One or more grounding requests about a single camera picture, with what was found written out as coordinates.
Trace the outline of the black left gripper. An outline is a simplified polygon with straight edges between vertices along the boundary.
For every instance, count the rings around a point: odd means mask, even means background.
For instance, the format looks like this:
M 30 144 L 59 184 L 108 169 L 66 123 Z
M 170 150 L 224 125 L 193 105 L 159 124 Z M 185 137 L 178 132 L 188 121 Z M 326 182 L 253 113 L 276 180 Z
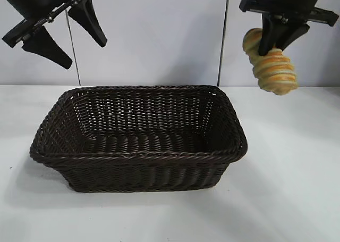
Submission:
M 44 26 L 62 11 L 72 6 L 68 15 L 77 22 L 100 46 L 105 47 L 107 38 L 98 22 L 92 0 L 7 0 L 23 17 L 2 40 L 13 48 L 22 38 L 22 49 L 53 61 L 65 69 L 72 65 L 71 58 L 58 46 Z

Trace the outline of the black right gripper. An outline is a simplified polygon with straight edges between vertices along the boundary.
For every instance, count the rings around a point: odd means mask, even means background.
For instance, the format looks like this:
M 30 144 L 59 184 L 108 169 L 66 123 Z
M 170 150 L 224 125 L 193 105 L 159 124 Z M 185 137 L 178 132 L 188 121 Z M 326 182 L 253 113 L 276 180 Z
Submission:
M 305 35 L 308 24 L 293 24 L 281 33 L 283 21 L 311 21 L 329 26 L 336 23 L 336 13 L 316 7 L 318 0 L 241 0 L 242 12 L 256 12 L 262 15 L 262 36 L 259 46 L 260 56 L 265 56 L 274 47 L 285 50 L 291 43 Z

